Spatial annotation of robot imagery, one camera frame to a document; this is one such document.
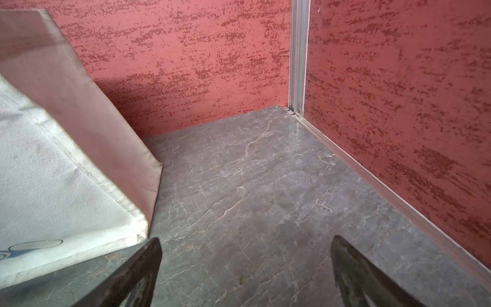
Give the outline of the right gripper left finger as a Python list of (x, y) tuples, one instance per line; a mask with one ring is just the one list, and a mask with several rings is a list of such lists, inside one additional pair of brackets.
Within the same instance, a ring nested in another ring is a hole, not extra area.
[(161, 243), (155, 237), (75, 306), (150, 306), (161, 260)]

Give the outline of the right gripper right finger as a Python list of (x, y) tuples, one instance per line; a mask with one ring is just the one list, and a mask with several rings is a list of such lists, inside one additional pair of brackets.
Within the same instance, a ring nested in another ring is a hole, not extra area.
[(423, 306), (340, 235), (331, 243), (336, 286), (345, 306)]

